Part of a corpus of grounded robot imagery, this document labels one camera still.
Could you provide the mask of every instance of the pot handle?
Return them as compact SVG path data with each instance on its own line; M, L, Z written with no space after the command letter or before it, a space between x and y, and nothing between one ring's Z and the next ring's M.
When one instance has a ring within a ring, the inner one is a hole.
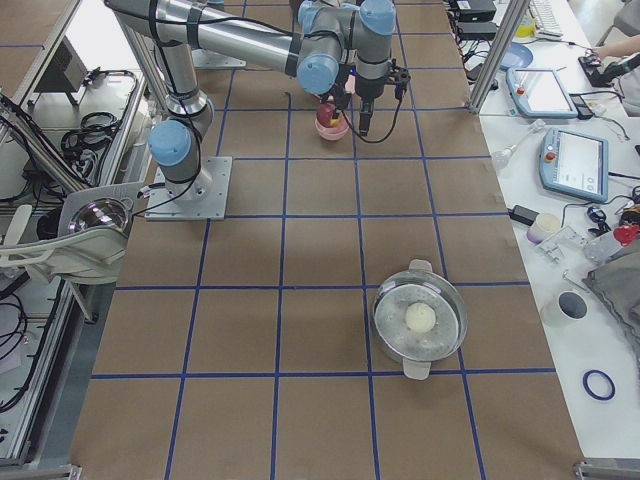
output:
M431 362L416 362L408 358L402 359L402 370L407 378L425 380L431 370Z
M433 272L433 267L431 266L431 262L428 260L411 260L409 264L409 270L424 270L427 272Z

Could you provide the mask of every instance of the white ball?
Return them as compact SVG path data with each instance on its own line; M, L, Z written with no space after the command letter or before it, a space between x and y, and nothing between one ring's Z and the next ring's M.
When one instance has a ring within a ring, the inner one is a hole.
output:
M426 303L416 302L407 308L404 321L410 330L427 333L436 325L436 312Z

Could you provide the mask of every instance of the person's hand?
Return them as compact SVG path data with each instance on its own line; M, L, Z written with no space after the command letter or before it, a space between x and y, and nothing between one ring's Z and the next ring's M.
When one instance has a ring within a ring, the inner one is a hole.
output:
M598 55L598 58L600 58L600 60L604 60L609 56L609 49L607 48L606 45L603 45L601 47L595 47L592 49L592 51L593 53Z

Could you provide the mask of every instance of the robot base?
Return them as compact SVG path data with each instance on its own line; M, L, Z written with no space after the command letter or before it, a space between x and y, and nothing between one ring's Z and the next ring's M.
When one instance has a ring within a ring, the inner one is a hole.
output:
M193 50L191 57L196 70L230 70L247 66L247 62L244 60L238 60L237 58L207 50Z
M213 178L213 185L207 195L195 201L181 203L169 200L166 189L152 190L149 196L148 208L144 214L148 221L183 221L183 220L224 220L231 178L231 157L204 157L201 168ZM164 175L158 168L154 182L164 182Z

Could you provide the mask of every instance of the blue ring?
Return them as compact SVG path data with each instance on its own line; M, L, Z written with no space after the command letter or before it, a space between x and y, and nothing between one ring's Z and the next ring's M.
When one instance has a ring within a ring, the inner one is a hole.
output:
M591 375L595 375L595 374L600 375L602 378L604 378L609 383L609 387L610 387L611 391L609 392L608 395L606 395L606 396L598 395L593 390L591 390L591 387L589 386L589 377L591 377ZM582 386L584 387L584 390L587 392L587 394L591 398L595 398L596 400L600 400L602 402L606 402L607 400L611 400L616 395L616 385L613 383L613 380L611 380L611 377L609 375L607 375L606 373L604 373L602 370L589 370L588 372L586 372L582 376Z

